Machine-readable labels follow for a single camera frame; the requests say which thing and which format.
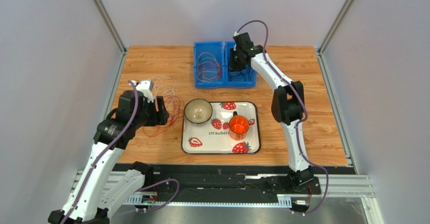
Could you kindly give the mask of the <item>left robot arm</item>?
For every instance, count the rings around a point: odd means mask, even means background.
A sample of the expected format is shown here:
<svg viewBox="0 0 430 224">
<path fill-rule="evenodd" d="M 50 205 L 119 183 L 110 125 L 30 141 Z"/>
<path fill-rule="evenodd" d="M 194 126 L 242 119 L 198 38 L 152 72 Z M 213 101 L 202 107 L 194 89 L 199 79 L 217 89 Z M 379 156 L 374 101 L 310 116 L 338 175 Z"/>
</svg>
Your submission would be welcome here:
<svg viewBox="0 0 430 224">
<path fill-rule="evenodd" d="M 166 125 L 169 113 L 164 98 L 152 98 L 150 90 L 127 90 L 118 107 L 97 126 L 87 165 L 75 190 L 62 209 L 54 210 L 48 223 L 110 223 L 123 203 L 139 189 L 155 187 L 152 166 L 134 162 L 106 193 L 108 178 L 141 127 Z"/>
</svg>

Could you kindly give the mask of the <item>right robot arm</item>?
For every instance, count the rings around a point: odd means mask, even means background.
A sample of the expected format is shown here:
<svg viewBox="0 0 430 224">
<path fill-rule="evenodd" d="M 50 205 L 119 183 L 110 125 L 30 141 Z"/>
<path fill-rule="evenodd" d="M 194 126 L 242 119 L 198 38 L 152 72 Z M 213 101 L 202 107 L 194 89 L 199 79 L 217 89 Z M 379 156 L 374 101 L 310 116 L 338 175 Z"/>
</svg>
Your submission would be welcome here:
<svg viewBox="0 0 430 224">
<path fill-rule="evenodd" d="M 230 50 L 230 71 L 250 66 L 273 91 L 271 112 L 281 125 L 288 149 L 287 186 L 293 192 L 308 189 L 314 178 L 307 157 L 303 122 L 307 119 L 304 104 L 304 87 L 300 81 L 287 77 L 271 60 L 261 45 L 254 45 L 248 33 L 234 33 L 235 46 Z"/>
</svg>

